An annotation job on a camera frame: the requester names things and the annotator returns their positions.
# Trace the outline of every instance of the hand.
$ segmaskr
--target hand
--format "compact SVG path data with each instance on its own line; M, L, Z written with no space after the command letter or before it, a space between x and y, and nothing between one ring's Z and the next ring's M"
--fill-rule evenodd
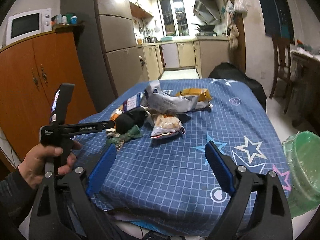
M73 143L73 149L81 149L81 144L77 141ZM47 157L59 157L63 150L55 146L43 146L38 144L33 147L26 155L23 162L18 166L21 176L33 189L42 181L44 176L44 163ZM73 153L67 158L67 164L58 168L59 175L65 175L72 171L72 166L76 162L76 156Z

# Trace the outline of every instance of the cabinet handle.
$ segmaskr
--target cabinet handle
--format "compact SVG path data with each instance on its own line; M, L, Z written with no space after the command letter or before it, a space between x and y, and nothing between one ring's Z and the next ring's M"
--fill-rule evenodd
M47 74L44 72L44 68L43 66L40 64L40 67L41 67L41 75L42 75L42 78L44 80L44 83L46 86L48 86L48 78L47 78Z
M34 84L36 85L37 90L40 92L39 82L38 82L38 79L35 76L35 73L33 72L33 69L31 69L31 73L32 73L32 80L33 80Z

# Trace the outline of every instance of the ceiling light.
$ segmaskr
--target ceiling light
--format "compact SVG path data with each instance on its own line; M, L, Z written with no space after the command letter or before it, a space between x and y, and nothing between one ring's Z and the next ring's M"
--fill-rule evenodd
M174 2L173 7L175 8L183 8L183 2Z

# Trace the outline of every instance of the finger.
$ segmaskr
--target finger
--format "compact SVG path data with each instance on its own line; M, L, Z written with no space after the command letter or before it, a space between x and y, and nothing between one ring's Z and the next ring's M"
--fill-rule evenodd
M70 153L70 155L67 158L67 164L72 168L75 164L77 158L73 153Z
M80 150L82 148L81 143L77 142L77 141L73 141L73 147L74 150Z
M71 167L67 164L58 168L59 175L66 175L67 173L70 173L71 171L72 171Z
M47 157L57 157L60 156L63 152L62 148L55 146L43 146L38 144L35 146L31 152L34 153L34 156L38 159L44 159Z

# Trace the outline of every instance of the refrigerator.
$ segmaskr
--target refrigerator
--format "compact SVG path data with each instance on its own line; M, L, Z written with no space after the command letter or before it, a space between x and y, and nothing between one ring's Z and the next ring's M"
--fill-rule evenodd
M128 0L60 0L61 14L84 21L77 46L88 91L97 112L142 76Z

